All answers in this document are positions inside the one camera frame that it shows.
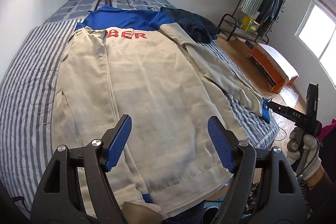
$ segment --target red letters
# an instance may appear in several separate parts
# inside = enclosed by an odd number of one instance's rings
[[[147,37],[145,37],[144,33],[135,33],[134,36],[135,36],[135,38],[139,38],[139,37],[147,38]]]
[[[107,35],[107,38],[109,38],[109,37],[118,37],[119,36],[118,33],[119,32],[117,30],[110,30],[109,33],[108,33],[108,35]]]
[[[127,34],[132,35],[132,32],[131,31],[122,32],[121,37],[125,37],[127,39],[132,39],[132,37],[128,37]]]

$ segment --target yellow box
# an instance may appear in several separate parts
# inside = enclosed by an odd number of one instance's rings
[[[242,30],[251,34],[255,34],[255,32],[258,30],[260,26],[249,16],[245,16],[242,22],[243,22]]]

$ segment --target pink fabric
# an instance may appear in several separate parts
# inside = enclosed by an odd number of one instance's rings
[[[317,136],[319,142],[322,142],[324,138],[336,127],[336,120],[333,119],[330,125],[322,127],[321,134]]]

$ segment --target blue gripper pad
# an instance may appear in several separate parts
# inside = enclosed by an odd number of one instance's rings
[[[107,172],[111,171],[112,167],[115,167],[121,156],[121,153],[126,145],[127,139],[132,130],[132,119],[128,116],[124,124],[120,127],[119,131],[115,135],[114,140],[110,144],[107,153],[106,163],[104,165]]]
[[[213,117],[208,120],[208,133],[222,165],[224,168],[227,168],[230,173],[233,172],[235,164],[233,162],[231,148]]]

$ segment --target gloved hand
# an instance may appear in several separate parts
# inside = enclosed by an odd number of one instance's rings
[[[290,165],[293,165],[296,160],[300,158],[299,144],[295,140],[295,134],[302,133],[303,129],[295,128],[289,135],[289,142],[287,144],[287,155],[286,158]],[[321,160],[319,158],[318,152],[318,142],[316,138],[312,135],[306,134],[303,137],[304,144],[309,148],[309,154],[307,161],[304,165],[304,171],[302,172],[302,178],[304,180],[310,179],[320,168]]]

